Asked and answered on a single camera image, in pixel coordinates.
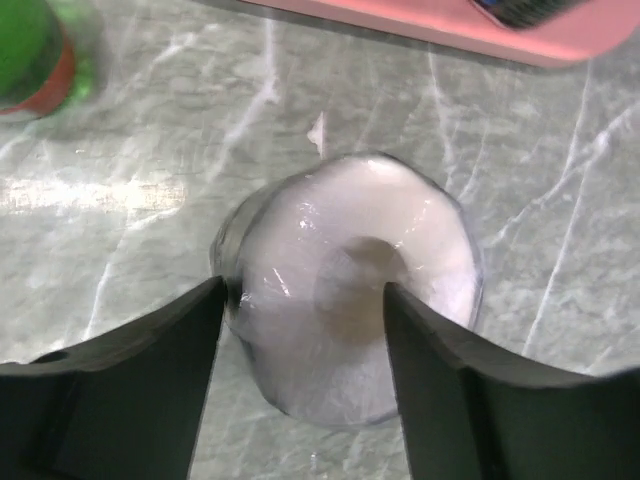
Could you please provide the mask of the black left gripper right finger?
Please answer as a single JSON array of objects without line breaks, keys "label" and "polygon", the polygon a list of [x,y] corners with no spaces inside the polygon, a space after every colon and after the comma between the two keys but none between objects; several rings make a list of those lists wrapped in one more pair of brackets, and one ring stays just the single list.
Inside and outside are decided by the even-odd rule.
[{"label": "black left gripper right finger", "polygon": [[638,477],[637,369],[595,377],[522,357],[394,283],[383,303],[413,478]]}]

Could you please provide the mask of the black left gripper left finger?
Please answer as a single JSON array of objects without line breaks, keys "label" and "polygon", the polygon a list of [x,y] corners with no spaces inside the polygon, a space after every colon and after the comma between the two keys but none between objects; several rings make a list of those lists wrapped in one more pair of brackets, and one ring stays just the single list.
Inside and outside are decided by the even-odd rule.
[{"label": "black left gripper left finger", "polygon": [[93,339],[3,364],[2,477],[187,478],[225,301],[212,278]]}]

